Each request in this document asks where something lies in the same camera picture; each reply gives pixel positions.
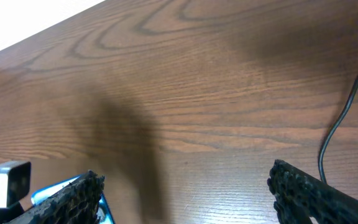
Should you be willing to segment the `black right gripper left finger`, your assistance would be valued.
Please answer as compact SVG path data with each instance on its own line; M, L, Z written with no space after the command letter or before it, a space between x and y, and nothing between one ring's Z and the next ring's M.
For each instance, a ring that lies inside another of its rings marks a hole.
M104 176L89 170L8 224L99 224Z

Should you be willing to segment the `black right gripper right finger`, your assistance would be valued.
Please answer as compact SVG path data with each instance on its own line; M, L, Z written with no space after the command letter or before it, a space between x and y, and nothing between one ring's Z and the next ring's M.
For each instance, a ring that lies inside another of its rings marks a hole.
M357 224L358 200L297 169L276 160L267 180L281 224Z

